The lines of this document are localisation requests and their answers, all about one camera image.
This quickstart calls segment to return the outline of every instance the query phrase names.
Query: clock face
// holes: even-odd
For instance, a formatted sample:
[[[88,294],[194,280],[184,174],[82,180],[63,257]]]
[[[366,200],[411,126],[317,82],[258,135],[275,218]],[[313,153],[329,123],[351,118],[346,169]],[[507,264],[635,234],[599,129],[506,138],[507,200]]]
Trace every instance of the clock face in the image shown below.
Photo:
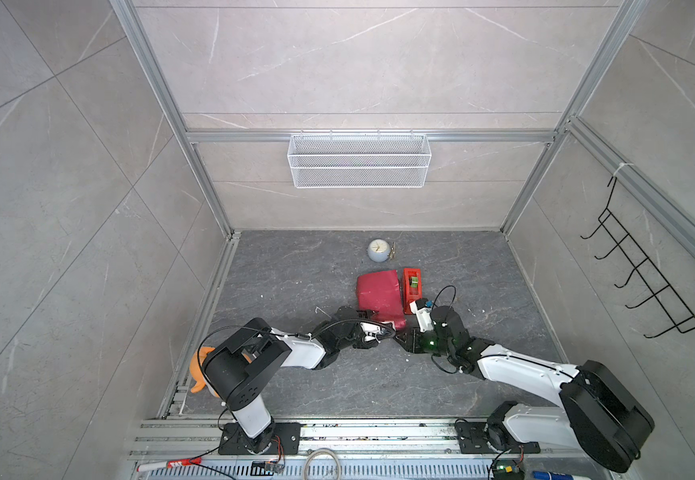
[[[390,250],[390,248],[391,246],[385,240],[381,239],[372,240],[372,242],[369,244],[369,249],[377,254],[387,252]]]

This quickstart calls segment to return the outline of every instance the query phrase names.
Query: white wire basket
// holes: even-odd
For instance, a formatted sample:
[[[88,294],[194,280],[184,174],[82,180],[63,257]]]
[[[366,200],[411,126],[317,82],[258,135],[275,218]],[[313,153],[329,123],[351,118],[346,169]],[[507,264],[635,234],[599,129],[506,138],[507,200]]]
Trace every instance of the white wire basket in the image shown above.
[[[430,165],[424,134],[294,134],[287,153],[297,188],[422,187]]]

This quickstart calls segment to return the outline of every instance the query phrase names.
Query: black metal rack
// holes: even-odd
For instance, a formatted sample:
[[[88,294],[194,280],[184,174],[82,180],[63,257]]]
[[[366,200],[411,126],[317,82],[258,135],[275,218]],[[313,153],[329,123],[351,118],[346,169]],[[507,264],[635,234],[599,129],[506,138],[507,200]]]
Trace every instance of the black metal rack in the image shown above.
[[[606,207],[601,212],[601,215],[598,216],[599,225],[595,228],[595,230],[593,230],[593,232],[590,235],[581,236],[581,237],[583,238],[583,240],[587,240],[587,239],[591,238],[593,235],[595,235],[595,233],[598,232],[598,230],[603,228],[603,230],[614,241],[614,246],[611,248],[611,250],[609,250],[609,252],[606,255],[595,256],[595,258],[597,260],[603,260],[607,256],[611,255],[611,253],[614,252],[615,250],[619,250],[622,252],[622,255],[625,256],[627,261],[630,262],[630,266],[632,266],[632,270],[630,271],[630,274],[628,275],[627,280],[625,280],[625,282],[622,283],[621,285],[617,285],[615,283],[614,286],[616,286],[617,288],[622,288],[630,282],[630,279],[633,277],[634,274],[638,274],[639,277],[641,278],[641,280],[643,280],[643,283],[646,285],[646,288],[649,289],[650,295],[648,297],[646,297],[642,302],[640,302],[638,305],[633,305],[633,306],[625,305],[625,307],[629,308],[629,309],[638,308],[653,298],[657,301],[657,303],[659,303],[659,306],[662,308],[662,311],[665,312],[665,314],[670,319],[670,322],[673,324],[673,326],[661,331],[660,333],[657,333],[656,335],[644,334],[644,337],[646,337],[648,339],[653,339],[653,338],[656,338],[660,335],[663,335],[663,334],[665,334],[673,329],[679,331],[680,333],[687,333],[687,332],[694,330],[695,329],[695,314],[694,314],[694,312],[691,311],[691,308],[689,308],[689,306],[686,304],[686,302],[684,302],[684,300],[681,298],[679,293],[675,290],[675,288],[673,288],[673,285],[670,284],[670,282],[668,281],[667,278],[665,278],[665,275],[662,274],[662,272],[657,267],[657,265],[653,261],[651,261],[650,256],[647,255],[646,252],[644,252],[643,248],[641,248],[641,246],[635,240],[635,238],[633,238],[633,236],[630,235],[630,232],[625,228],[624,225],[622,225],[622,223],[619,221],[619,219],[609,209],[609,205],[611,204],[611,196],[614,194],[614,187],[616,187],[616,185],[617,185],[617,178],[611,177],[611,179],[609,180],[609,183],[606,185],[606,187],[611,186],[611,191],[609,192],[609,199],[606,201]],[[617,240],[614,237],[614,235],[611,233],[611,230],[609,230],[609,228],[605,225],[606,221],[608,221],[608,220],[616,222],[616,224],[619,225],[619,228],[621,228],[622,231],[625,232],[625,235],[621,239]],[[622,248],[622,242],[624,242],[628,238],[630,238],[632,243],[636,247],[638,247],[638,250],[640,250],[641,254],[643,254],[643,256],[644,256],[644,259],[641,260],[640,262],[638,262],[637,264],[633,261],[631,256],[628,255],[627,252],[625,252],[625,249]],[[662,280],[665,282],[665,285],[661,286],[660,288],[655,290],[655,288],[652,285],[650,285],[649,282],[646,280],[645,275],[639,270],[639,268],[642,268],[645,266],[651,266],[654,269],[654,271],[656,271],[659,274],[660,278],[662,278]],[[659,294],[665,293],[665,292],[673,293],[675,295],[675,297],[678,298],[678,300],[681,302],[681,304],[684,306],[684,308],[686,308],[686,310],[689,312],[688,318],[686,318],[685,320],[681,320],[680,322],[677,322],[673,318],[673,315],[670,314],[668,309],[665,307],[665,304],[662,302],[662,300],[659,299]]]

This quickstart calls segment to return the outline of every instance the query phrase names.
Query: marble floor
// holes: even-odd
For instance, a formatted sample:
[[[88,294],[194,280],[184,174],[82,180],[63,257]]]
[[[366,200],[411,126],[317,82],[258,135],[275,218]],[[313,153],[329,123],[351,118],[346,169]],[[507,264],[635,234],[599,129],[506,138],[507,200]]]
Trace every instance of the marble floor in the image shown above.
[[[394,242],[393,260],[366,255],[374,238]],[[404,267],[422,269],[432,299],[451,283],[454,309],[471,335],[559,360],[513,255],[499,232],[246,231],[241,235],[211,330],[260,316],[271,326],[306,332],[341,305],[357,306],[356,277]],[[441,295],[449,301],[451,289]],[[219,332],[207,345],[231,334]],[[273,416],[487,416],[505,400],[533,406],[544,399],[503,383],[448,375],[429,355],[395,341],[371,350],[346,349],[320,371],[281,369],[262,393]],[[206,389],[189,394],[184,413],[222,410]]]

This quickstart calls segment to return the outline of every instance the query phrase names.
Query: orange plush toy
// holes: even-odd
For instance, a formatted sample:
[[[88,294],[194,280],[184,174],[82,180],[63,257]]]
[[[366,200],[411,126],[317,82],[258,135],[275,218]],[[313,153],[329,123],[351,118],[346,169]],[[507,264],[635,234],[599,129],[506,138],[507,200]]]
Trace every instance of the orange plush toy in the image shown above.
[[[201,373],[199,360],[201,360],[201,364],[203,364],[208,353],[213,351],[213,346],[202,346],[201,351],[194,353],[193,358],[190,359],[190,375],[196,380],[196,384],[190,389],[191,393],[198,393],[206,386],[206,380],[203,378],[203,373]],[[213,389],[209,388],[208,391],[211,392],[213,396],[219,398],[219,395],[217,395]]]

